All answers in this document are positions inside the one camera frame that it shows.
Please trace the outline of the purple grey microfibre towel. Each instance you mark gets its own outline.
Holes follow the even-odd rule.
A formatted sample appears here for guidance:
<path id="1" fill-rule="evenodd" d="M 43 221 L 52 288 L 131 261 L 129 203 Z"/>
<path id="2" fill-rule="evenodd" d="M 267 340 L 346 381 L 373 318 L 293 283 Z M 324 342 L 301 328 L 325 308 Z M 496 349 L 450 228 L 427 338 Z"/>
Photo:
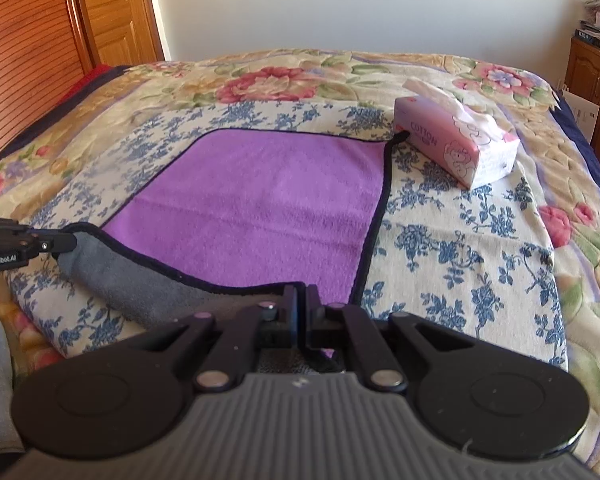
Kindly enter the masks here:
<path id="1" fill-rule="evenodd" d="M 74 223 L 61 274 L 152 328 L 315 285 L 362 297 L 397 136 L 216 129 L 193 142 L 103 225 Z"/>

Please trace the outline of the blue floral white cloth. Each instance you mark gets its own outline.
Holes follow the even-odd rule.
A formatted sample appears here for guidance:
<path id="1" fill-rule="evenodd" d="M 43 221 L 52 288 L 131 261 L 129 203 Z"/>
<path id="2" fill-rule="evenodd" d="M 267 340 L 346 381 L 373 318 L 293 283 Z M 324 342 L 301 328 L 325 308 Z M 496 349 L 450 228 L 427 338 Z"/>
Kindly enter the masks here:
<path id="1" fill-rule="evenodd" d="M 411 312 L 566 367 L 554 246 L 521 167 L 464 190 L 389 115 L 316 103 L 163 112 L 114 142 L 31 221 L 88 223 L 73 254 L 7 281 L 63 355 L 278 286 L 372 318 Z"/>

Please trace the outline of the wooden slatted wardrobe door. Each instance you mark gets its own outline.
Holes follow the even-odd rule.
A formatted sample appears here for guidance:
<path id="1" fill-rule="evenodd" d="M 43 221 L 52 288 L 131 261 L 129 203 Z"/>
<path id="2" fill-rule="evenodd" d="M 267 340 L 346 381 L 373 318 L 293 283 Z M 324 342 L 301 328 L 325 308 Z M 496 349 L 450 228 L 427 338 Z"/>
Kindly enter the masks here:
<path id="1" fill-rule="evenodd" d="M 93 65 L 79 0 L 0 0 L 0 151 Z"/>

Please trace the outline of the floral quilt bedspread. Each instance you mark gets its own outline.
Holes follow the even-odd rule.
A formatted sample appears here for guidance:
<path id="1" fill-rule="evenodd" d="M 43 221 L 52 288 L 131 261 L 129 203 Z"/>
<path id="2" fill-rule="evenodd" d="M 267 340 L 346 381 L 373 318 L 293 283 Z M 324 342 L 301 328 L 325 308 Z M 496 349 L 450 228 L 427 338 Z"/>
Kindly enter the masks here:
<path id="1" fill-rule="evenodd" d="M 362 305 L 567 368 L 591 405 L 577 453 L 600 474 L 600 163 L 565 103 L 525 70 L 454 55 L 279 49 L 109 73 L 0 158 L 0 217 L 102 224 L 219 128 L 383 141 L 409 77 L 492 116 L 520 151 L 507 178 L 470 191 L 397 145 Z"/>

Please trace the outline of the pink cotton tissue pack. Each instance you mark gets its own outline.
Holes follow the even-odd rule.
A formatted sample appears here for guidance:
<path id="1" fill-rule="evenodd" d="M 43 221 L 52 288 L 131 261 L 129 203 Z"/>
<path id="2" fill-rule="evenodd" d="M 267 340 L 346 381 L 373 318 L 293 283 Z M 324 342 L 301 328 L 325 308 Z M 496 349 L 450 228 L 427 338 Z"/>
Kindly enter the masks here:
<path id="1" fill-rule="evenodd" d="M 394 101 L 394 130 L 473 190 L 510 174 L 520 140 L 486 114 L 422 79 L 409 77 L 408 96 Z"/>

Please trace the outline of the red blanket edge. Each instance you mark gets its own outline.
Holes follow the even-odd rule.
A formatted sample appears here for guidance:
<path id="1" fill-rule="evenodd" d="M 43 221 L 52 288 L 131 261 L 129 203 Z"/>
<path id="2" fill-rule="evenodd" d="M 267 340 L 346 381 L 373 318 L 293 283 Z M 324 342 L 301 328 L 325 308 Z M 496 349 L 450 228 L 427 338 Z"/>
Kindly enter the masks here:
<path id="1" fill-rule="evenodd" d="M 99 84 L 102 82 L 106 75 L 108 75 L 112 70 L 112 66 L 107 64 L 99 64 L 95 66 L 90 72 L 84 75 L 81 79 L 76 81 L 75 84 L 63 95 L 60 100 L 57 102 L 58 105 L 64 104 L 76 96 L 81 91 L 91 88 L 93 84 Z"/>

